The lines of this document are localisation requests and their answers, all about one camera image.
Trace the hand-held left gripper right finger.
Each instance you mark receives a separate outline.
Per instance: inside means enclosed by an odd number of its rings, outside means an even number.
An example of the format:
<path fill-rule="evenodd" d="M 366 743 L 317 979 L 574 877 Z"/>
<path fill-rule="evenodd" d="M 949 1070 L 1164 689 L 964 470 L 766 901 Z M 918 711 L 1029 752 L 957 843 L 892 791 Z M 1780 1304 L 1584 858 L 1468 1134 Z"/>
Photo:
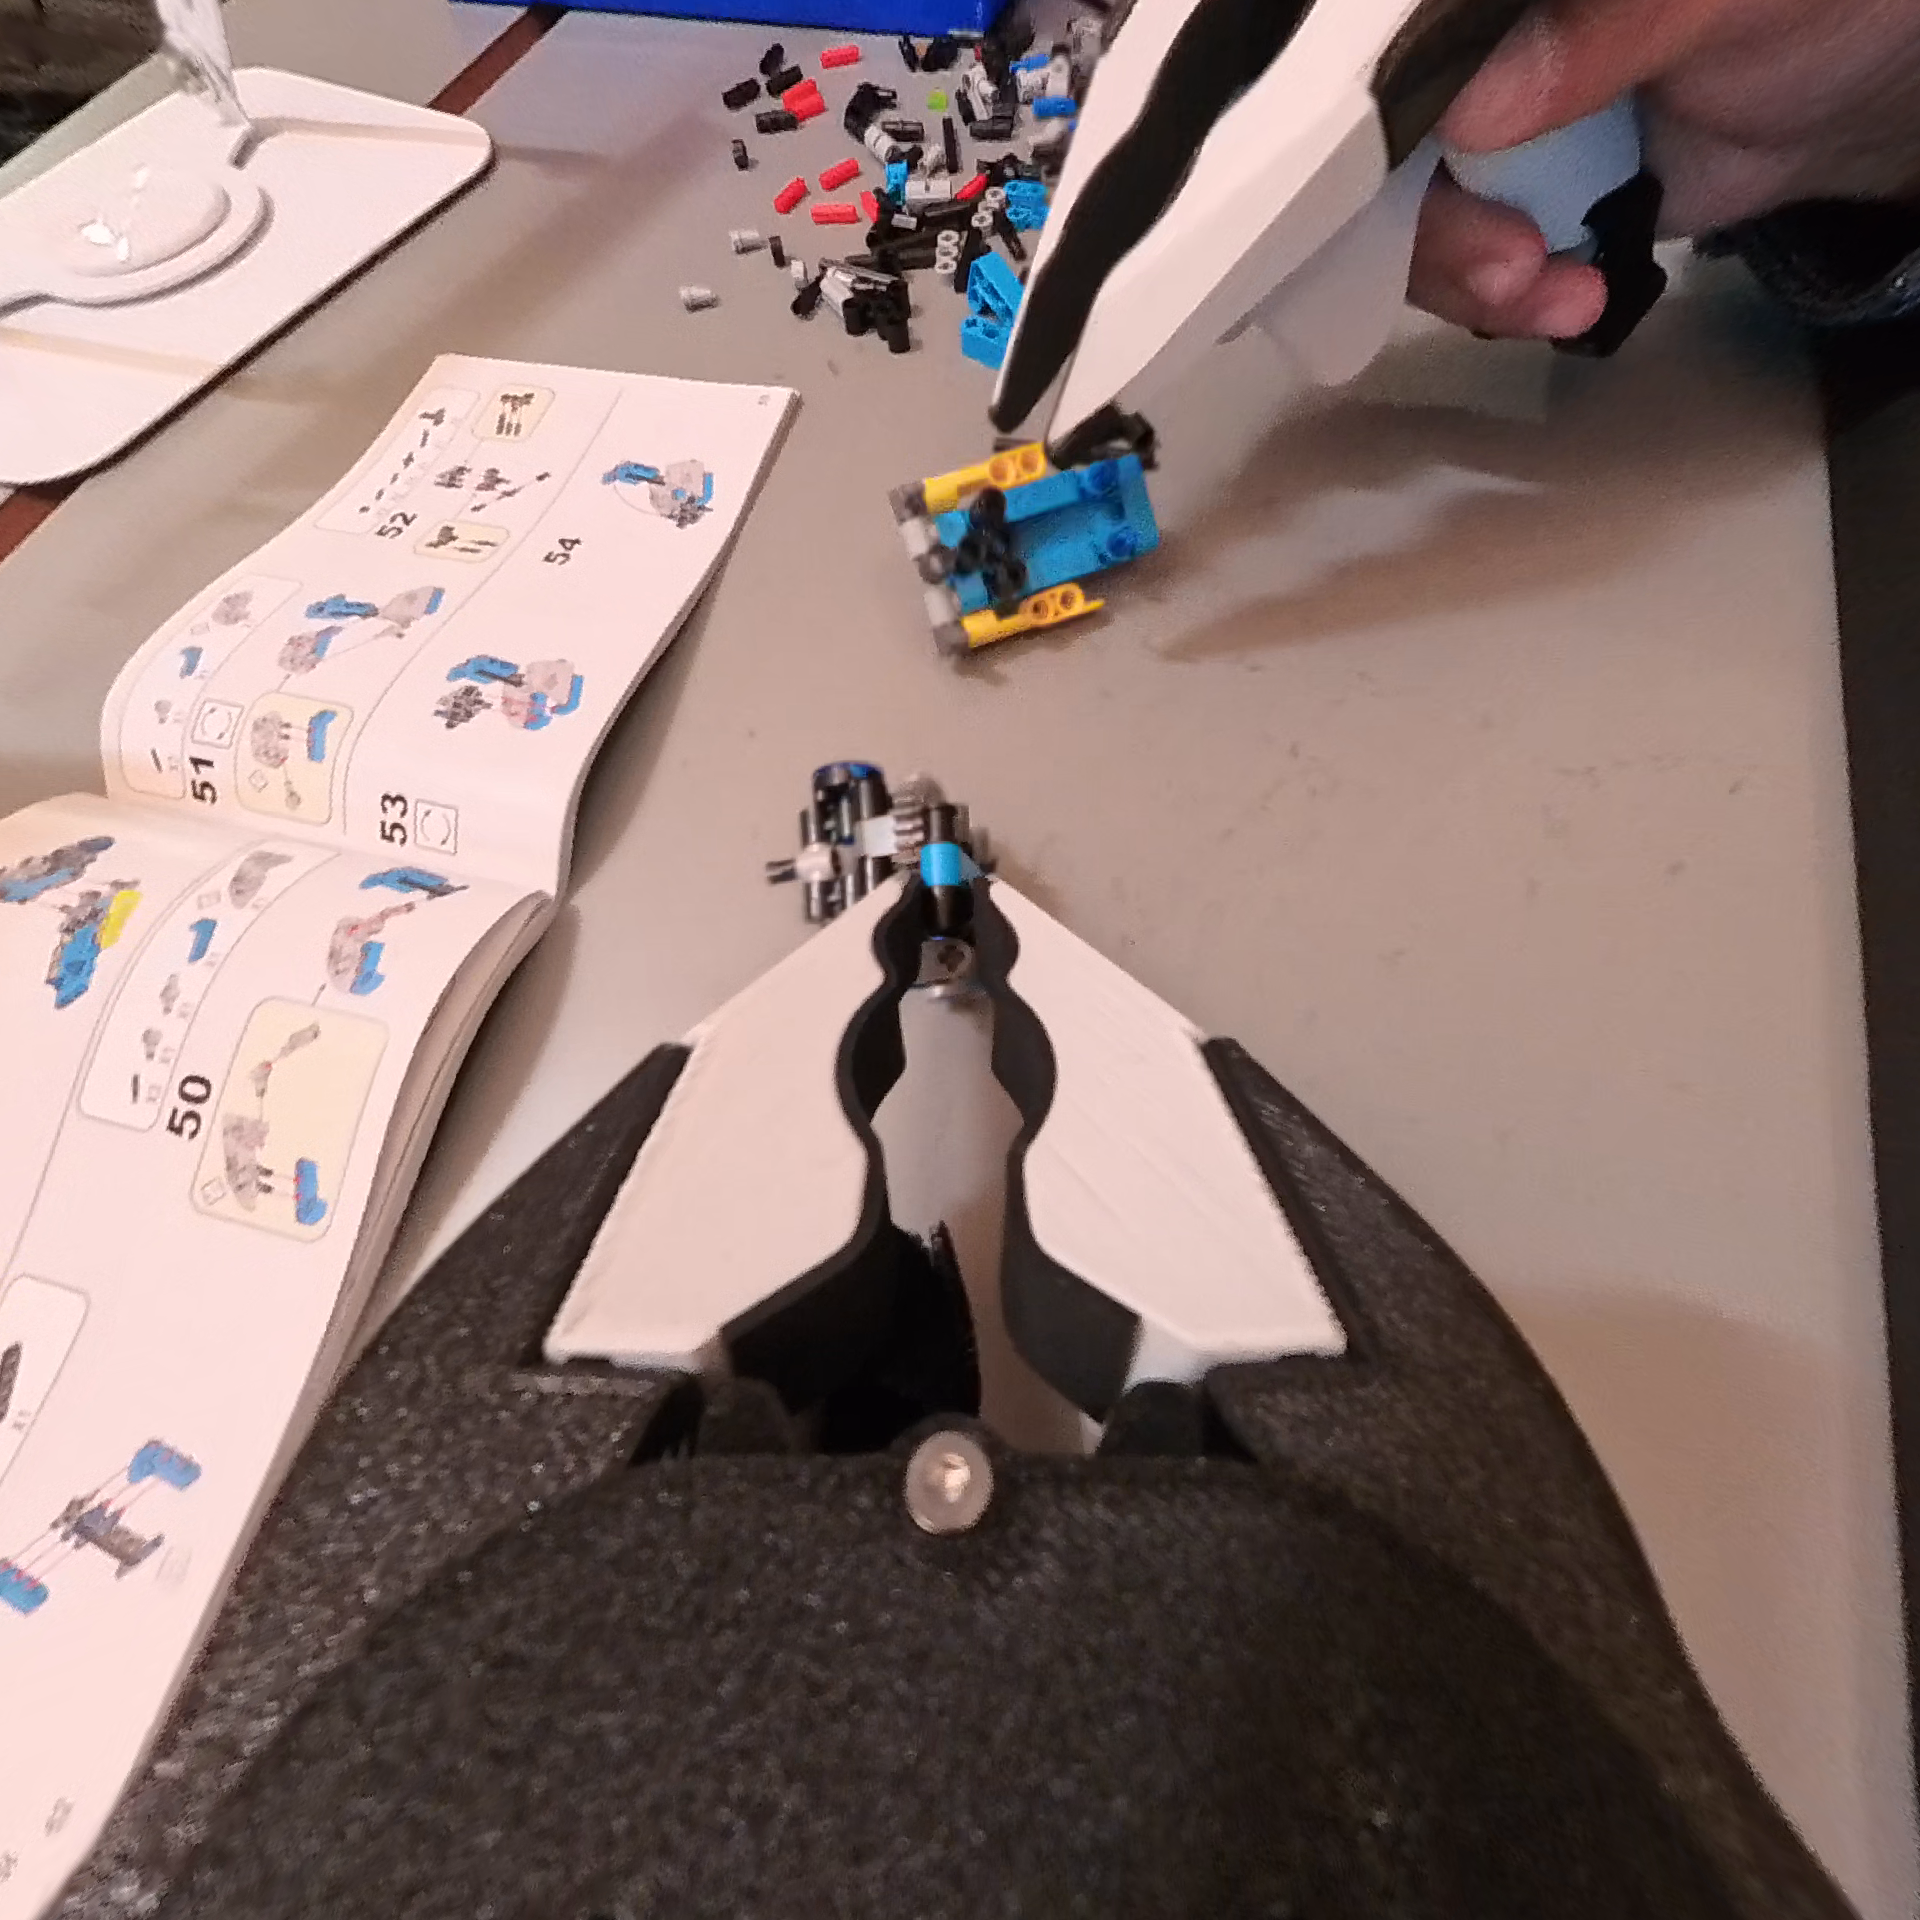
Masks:
<path fill-rule="evenodd" d="M 1228 1052 L 1008 881 L 987 881 L 992 1075 L 1018 1109 L 998 1295 L 1077 1412 L 1347 1334 L 1252 1139 Z"/>

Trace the person's right hand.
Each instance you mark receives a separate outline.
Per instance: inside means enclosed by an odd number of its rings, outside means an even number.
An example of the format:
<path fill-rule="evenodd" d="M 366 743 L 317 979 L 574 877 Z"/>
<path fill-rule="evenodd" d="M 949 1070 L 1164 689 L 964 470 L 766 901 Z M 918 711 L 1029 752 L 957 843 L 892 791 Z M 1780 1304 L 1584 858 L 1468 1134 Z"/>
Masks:
<path fill-rule="evenodd" d="M 1917 4 L 1533 4 L 1444 137 L 1504 151 L 1618 93 L 1666 239 L 1813 326 L 1917 317 Z"/>

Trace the grey desk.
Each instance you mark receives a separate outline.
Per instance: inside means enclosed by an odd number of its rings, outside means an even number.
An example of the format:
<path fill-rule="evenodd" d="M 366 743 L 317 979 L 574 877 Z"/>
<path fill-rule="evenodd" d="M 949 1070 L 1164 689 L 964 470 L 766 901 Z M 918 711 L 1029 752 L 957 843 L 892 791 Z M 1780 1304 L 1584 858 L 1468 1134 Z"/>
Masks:
<path fill-rule="evenodd" d="M 793 321 L 728 157 L 774 29 L 236 4 L 242 63 L 464 102 L 493 173 L 60 495 L 3 514 L 3 809 L 100 780 L 96 711 L 441 351 L 779 382 L 730 560 L 593 765 L 572 901 L 497 1001 L 373 1314 L 649 1045 L 799 944 L 760 862 L 805 773 L 973 804 L 1004 875 L 1236 1037 L 1468 1260 L 1558 1377 L 1691 1663 L 1866 1918 L 1917 1918 L 1828 470 L 1728 268 L 1610 362 L 1410 321 L 1283 398 L 1267 338 L 1146 404 L 1161 547 L 969 670 L 885 493 L 987 443 L 928 304 Z"/>

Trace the building instruction booklet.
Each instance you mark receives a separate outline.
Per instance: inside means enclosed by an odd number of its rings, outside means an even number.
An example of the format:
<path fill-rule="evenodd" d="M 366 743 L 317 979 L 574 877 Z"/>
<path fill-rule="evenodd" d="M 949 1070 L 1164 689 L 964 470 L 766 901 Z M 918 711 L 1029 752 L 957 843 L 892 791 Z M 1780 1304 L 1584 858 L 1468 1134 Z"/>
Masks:
<path fill-rule="evenodd" d="M 104 1831 L 795 408 L 441 355 L 3 818 L 3 1918 Z"/>

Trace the pile of loose brick parts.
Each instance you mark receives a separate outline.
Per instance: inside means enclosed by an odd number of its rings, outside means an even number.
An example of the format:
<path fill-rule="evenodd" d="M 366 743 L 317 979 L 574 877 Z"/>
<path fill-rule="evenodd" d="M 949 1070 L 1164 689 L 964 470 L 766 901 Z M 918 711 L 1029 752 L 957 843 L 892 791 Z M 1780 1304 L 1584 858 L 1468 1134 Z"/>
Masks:
<path fill-rule="evenodd" d="M 718 92 L 789 312 L 892 351 L 952 304 L 996 371 L 1116 4 L 795 4 Z"/>

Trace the blue plastic bin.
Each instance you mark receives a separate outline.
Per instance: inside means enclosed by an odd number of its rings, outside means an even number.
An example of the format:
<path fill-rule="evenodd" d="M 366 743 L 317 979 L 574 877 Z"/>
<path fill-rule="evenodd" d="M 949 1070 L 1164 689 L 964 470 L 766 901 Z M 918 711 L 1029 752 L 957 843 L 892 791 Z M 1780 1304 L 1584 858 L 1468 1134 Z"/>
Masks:
<path fill-rule="evenodd" d="M 572 12 L 679 15 L 864 37 L 981 37 L 1012 4 L 547 4 Z"/>

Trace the white stand base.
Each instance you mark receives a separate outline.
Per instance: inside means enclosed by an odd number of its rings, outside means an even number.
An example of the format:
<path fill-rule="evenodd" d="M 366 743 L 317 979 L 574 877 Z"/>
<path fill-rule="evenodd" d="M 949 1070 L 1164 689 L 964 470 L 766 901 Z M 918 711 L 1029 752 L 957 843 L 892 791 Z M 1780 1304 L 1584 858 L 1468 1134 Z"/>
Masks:
<path fill-rule="evenodd" d="M 171 92 L 3 197 L 5 489 L 119 454 L 493 160 L 457 114 L 236 83 L 245 126 Z"/>

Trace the yellow blue brick assembly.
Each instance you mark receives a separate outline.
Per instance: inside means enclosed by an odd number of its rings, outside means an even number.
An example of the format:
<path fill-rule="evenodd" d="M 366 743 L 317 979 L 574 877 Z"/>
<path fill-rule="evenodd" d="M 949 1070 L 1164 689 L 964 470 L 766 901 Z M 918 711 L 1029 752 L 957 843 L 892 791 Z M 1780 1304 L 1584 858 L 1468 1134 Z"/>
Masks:
<path fill-rule="evenodd" d="M 1099 610 L 1098 573 L 1158 547 L 1148 472 L 1154 427 L 1104 410 L 1091 452 L 1059 466 L 1038 441 L 998 443 L 987 461 L 918 475 L 889 493 L 924 616 L 943 656 L 1064 626 Z"/>

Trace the black blue brick assembly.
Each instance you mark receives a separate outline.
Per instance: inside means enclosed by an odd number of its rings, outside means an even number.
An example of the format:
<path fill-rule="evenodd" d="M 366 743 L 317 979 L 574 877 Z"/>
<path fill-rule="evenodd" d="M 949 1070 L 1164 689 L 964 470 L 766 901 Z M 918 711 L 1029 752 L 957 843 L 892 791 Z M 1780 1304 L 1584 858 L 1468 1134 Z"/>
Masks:
<path fill-rule="evenodd" d="M 892 877 L 918 877 L 924 904 L 915 990 L 928 999 L 973 999 L 975 936 L 964 886 L 996 875 L 973 814 L 932 776 L 899 782 L 871 762 L 829 762 L 808 773 L 795 849 L 765 862 L 771 886 L 795 886 L 805 923 L 829 923 Z"/>

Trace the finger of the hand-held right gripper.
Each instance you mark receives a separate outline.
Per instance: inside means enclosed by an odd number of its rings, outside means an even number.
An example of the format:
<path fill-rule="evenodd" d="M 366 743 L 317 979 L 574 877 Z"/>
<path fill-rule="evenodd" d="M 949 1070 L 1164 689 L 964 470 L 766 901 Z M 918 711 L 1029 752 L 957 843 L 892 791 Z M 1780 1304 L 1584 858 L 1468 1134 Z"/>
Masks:
<path fill-rule="evenodd" d="M 1245 258 L 1256 300 L 1383 178 L 1370 67 L 1408 6 L 1312 4 L 1286 54 L 1203 140 L 1183 203 L 1203 186 L 1245 186 L 1230 218 L 1256 228 Z M 1158 375 L 1178 375 L 1199 355 L 1170 371 L 1154 366 L 1116 400 L 1139 400 Z"/>
<path fill-rule="evenodd" d="M 988 400 L 1008 435 L 1060 384 L 1044 441 L 1075 441 L 1123 387 L 1230 338 L 1256 304 L 1230 213 L 1183 203 L 1203 140 L 1286 54 L 1308 4 L 1131 4 L 1093 71 L 1012 347 Z"/>

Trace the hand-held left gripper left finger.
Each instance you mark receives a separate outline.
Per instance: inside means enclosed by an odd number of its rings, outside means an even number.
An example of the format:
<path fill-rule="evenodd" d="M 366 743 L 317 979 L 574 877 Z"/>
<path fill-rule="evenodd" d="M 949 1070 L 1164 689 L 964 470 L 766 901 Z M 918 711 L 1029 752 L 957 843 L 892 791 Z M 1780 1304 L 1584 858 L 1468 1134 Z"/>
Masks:
<path fill-rule="evenodd" d="M 552 1360 L 843 1389 L 885 1345 L 900 1236 L 871 1123 L 915 977 L 918 886 L 892 877 L 661 1052 Z"/>

